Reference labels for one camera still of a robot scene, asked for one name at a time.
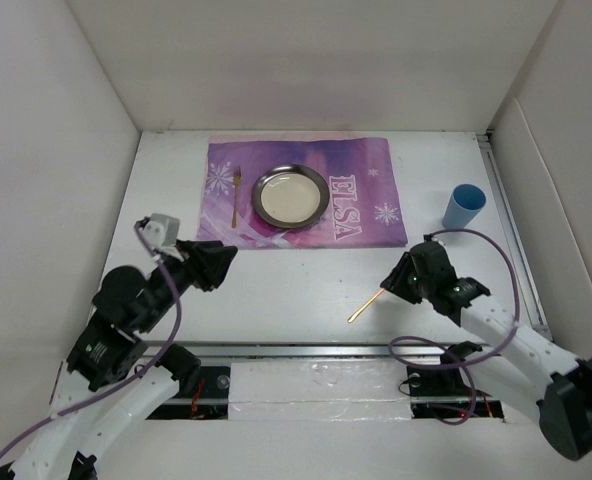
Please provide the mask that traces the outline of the metal rimmed cream plate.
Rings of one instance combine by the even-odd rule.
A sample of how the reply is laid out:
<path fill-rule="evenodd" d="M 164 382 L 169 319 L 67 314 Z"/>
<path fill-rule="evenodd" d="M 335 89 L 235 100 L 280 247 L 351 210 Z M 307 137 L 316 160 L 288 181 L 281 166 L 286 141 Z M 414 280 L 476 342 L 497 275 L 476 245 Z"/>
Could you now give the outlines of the metal rimmed cream plate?
<path fill-rule="evenodd" d="M 304 165 L 280 165 L 267 170 L 254 183 L 251 203 L 267 224 L 293 230 L 317 222 L 331 198 L 326 180 Z"/>

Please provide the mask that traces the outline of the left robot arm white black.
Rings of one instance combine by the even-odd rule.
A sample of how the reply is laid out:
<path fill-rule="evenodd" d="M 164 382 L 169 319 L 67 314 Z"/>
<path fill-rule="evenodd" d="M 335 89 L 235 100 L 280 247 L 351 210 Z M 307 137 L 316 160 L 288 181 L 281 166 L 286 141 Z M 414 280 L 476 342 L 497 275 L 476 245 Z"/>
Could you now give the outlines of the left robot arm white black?
<path fill-rule="evenodd" d="M 140 336 L 170 309 L 181 316 L 188 289 L 220 287 L 238 250 L 220 241 L 144 247 L 155 269 L 144 274 L 124 265 L 105 275 L 49 413 L 0 451 L 0 479 L 95 479 L 116 444 L 164 401 L 197 389 L 201 361 L 175 343 L 178 323 L 147 363 Z"/>

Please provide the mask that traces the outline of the gold fork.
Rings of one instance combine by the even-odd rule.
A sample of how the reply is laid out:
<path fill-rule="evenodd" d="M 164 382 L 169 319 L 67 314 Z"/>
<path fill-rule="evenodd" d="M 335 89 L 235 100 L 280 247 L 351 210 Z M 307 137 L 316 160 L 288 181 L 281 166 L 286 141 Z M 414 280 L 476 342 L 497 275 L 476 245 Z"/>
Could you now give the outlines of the gold fork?
<path fill-rule="evenodd" d="M 234 185 L 234 193 L 233 193 L 233 206 L 232 206 L 232 220 L 231 220 L 231 228 L 237 228 L 237 207 L 238 207 L 238 192 L 239 187 L 242 181 L 242 171 L 241 167 L 237 166 L 234 170 L 233 174 L 233 185 Z"/>

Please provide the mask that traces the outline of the purple printed cloth placemat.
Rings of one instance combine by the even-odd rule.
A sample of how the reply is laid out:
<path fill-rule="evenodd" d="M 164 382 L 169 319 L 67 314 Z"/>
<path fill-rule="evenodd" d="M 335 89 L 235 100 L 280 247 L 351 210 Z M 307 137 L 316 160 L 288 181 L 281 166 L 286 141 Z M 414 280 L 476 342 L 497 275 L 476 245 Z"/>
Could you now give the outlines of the purple printed cloth placemat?
<path fill-rule="evenodd" d="M 252 187 L 267 170 L 304 165 L 328 183 L 321 219 L 286 230 L 263 221 Z M 233 174 L 241 167 L 237 228 L 231 228 Z M 211 137 L 197 237 L 240 249 L 371 248 L 403 246 L 407 234 L 389 142 L 357 133 L 217 135 Z"/>

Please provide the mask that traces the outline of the gold spoon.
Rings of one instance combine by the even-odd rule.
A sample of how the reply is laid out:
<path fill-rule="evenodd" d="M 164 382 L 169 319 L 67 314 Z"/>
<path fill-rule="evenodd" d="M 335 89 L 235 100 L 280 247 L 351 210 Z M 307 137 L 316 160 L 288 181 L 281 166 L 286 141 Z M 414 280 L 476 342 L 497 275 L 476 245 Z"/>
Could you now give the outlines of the gold spoon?
<path fill-rule="evenodd" d="M 354 323 L 363 314 L 363 312 L 369 308 L 383 293 L 384 289 L 380 288 L 369 300 L 367 300 L 360 308 L 358 308 L 348 317 L 347 322 L 349 324 Z"/>

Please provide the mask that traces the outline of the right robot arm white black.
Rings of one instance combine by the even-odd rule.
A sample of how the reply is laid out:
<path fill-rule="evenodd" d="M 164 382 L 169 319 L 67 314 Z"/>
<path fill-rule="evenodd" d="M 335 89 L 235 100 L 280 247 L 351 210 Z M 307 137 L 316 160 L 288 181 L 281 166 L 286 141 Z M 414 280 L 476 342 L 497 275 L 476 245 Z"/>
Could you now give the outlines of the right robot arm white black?
<path fill-rule="evenodd" d="M 441 387 L 490 394 L 538 424 L 553 449 L 569 460 L 592 451 L 592 358 L 582 359 L 522 325 L 471 277 L 460 277 L 445 248 L 426 240 L 403 254 L 381 289 L 434 311 L 490 346 L 462 342 L 445 351 Z"/>

